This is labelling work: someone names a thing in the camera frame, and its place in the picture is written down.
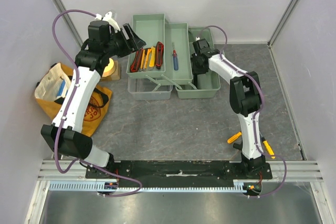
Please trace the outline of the black handled tool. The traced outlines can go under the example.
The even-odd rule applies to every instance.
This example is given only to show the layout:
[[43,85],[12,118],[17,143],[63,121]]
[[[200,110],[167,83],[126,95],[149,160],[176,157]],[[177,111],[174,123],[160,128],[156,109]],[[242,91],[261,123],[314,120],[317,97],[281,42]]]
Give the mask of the black handled tool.
[[198,89],[198,75],[197,74],[194,75],[193,85],[195,85],[195,89]]

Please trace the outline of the yellow black utility knife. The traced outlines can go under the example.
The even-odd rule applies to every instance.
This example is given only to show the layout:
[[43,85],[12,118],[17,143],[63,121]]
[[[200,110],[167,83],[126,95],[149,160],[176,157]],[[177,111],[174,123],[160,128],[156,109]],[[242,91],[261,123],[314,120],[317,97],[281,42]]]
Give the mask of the yellow black utility knife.
[[143,66],[144,66],[144,62],[145,62],[145,58],[146,58],[146,51],[147,51],[147,49],[143,49],[143,51],[142,51],[140,71],[143,70]]

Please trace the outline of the blue red screwdriver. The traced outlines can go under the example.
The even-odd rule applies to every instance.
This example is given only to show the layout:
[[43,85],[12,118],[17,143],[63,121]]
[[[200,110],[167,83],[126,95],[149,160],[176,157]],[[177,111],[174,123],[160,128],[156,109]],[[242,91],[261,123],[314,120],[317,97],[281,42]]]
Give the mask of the blue red screwdriver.
[[176,50],[175,50],[175,43],[174,42],[172,42],[172,46],[173,46],[173,53],[172,53],[172,56],[173,56],[173,66],[174,66],[174,70],[178,71],[179,65],[178,65],[177,53],[176,53]]

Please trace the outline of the red black utility knife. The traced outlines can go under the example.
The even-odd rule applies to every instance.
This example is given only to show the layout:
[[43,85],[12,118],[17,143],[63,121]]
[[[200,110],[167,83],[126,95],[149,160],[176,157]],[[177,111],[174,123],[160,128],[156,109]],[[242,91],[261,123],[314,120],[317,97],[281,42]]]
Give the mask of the red black utility knife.
[[143,48],[141,48],[140,50],[138,50],[135,53],[133,62],[130,66],[130,72],[131,73],[135,73],[138,72],[141,66],[141,62],[142,62],[142,55],[143,55]]

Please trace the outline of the green clear-lid toolbox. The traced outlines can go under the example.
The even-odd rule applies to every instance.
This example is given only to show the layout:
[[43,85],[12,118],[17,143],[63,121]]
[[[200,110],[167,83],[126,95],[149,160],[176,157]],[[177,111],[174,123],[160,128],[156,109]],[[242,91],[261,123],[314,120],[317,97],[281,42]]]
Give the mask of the green clear-lid toolbox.
[[[190,27],[187,23],[170,23],[164,14],[136,14],[132,17],[133,31],[146,42],[146,58],[142,71],[130,72],[135,53],[127,63],[128,92],[135,100],[167,100],[172,90],[177,91],[180,99],[213,98],[221,88],[219,75],[208,71],[198,76],[198,89],[193,85],[192,61],[194,53],[192,43],[197,35],[214,45],[209,28]],[[148,70],[151,47],[160,41],[164,45],[161,69],[155,66]],[[178,71],[173,66],[173,46],[178,59]]]

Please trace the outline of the orange handled screwdriver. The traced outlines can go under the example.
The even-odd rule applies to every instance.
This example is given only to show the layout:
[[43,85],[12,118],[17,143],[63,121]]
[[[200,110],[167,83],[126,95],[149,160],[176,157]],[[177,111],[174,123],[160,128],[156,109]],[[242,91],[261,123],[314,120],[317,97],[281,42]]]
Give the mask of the orange handled screwdriver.
[[242,136],[241,132],[236,133],[235,135],[231,136],[228,140],[227,143],[228,144],[232,144],[233,142],[235,142],[237,139],[239,139]]

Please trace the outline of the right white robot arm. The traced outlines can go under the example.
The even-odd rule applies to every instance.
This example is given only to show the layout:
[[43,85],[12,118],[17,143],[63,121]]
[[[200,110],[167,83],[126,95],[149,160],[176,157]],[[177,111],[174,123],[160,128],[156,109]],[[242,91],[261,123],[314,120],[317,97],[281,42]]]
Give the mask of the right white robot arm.
[[229,84],[229,103],[238,116],[242,133],[242,143],[234,145],[241,151],[240,172],[245,178],[254,178],[266,163],[259,133],[259,112],[264,97],[260,94],[258,74],[235,66],[218,49],[212,49],[206,39],[197,37],[193,47],[193,73],[212,71]]

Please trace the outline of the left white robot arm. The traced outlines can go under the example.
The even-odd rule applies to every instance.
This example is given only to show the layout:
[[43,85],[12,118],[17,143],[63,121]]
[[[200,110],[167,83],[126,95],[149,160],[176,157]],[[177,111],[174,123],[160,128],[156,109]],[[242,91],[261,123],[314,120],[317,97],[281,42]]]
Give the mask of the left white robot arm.
[[109,59],[128,56],[145,45],[128,23],[118,30],[104,20],[89,24],[88,39],[75,57],[71,85],[63,104],[52,123],[41,128],[41,135],[55,156],[70,156],[97,166],[104,178],[115,174],[112,154],[97,148],[92,138],[82,133],[83,120]]

